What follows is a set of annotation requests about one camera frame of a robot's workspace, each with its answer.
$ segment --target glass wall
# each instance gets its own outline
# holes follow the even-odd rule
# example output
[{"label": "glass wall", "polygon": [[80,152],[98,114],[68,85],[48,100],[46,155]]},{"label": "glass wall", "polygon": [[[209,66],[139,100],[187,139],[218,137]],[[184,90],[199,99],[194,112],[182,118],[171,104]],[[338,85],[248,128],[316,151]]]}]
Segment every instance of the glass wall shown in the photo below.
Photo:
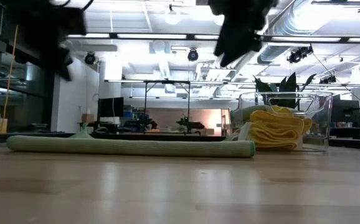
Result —
[{"label": "glass wall", "polygon": [[11,78],[11,54],[2,54],[0,67],[0,111],[4,113],[6,98],[7,132],[48,131],[50,118],[45,115],[45,72],[43,69],[16,56]]}]

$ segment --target clear plastic bin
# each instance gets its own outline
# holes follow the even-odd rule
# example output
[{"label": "clear plastic bin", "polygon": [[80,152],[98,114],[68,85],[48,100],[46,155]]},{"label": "clear plastic bin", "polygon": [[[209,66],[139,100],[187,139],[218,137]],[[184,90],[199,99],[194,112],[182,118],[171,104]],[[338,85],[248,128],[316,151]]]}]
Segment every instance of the clear plastic bin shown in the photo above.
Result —
[{"label": "clear plastic bin", "polygon": [[328,151],[332,93],[244,93],[231,111],[233,132],[261,151]]}]

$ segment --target green rolled towel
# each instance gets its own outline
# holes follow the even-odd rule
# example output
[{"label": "green rolled towel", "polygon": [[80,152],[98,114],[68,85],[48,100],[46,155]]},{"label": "green rolled towel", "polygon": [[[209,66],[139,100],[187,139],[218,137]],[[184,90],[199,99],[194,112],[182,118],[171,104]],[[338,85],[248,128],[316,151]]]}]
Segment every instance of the green rolled towel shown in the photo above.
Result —
[{"label": "green rolled towel", "polygon": [[12,136],[7,147],[14,152],[66,152],[132,156],[244,157],[255,155],[252,141],[170,142],[88,138]]}]

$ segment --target wooden table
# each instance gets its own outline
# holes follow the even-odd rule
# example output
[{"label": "wooden table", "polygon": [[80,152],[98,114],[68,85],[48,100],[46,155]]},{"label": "wooden table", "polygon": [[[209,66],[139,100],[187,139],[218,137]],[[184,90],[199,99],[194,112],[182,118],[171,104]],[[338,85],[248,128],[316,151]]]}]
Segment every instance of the wooden table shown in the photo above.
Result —
[{"label": "wooden table", "polygon": [[193,159],[0,147],[1,223],[360,223],[360,150]]}]

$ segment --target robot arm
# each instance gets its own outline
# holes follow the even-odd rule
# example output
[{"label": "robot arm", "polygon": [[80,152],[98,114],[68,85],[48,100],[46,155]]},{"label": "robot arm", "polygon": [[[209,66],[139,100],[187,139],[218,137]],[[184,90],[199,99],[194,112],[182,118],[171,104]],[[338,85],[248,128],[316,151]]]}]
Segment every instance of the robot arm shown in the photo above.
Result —
[{"label": "robot arm", "polygon": [[[59,43],[69,34],[86,34],[83,12],[92,2],[89,0],[78,9],[55,6],[49,0],[0,0],[24,29],[25,41],[40,51],[41,62],[68,81],[69,51],[60,48]],[[222,67],[262,48],[260,36],[255,33],[263,29],[265,16],[277,3],[278,0],[208,0],[213,14],[223,14],[225,18],[214,52],[216,56],[224,55]]]}]

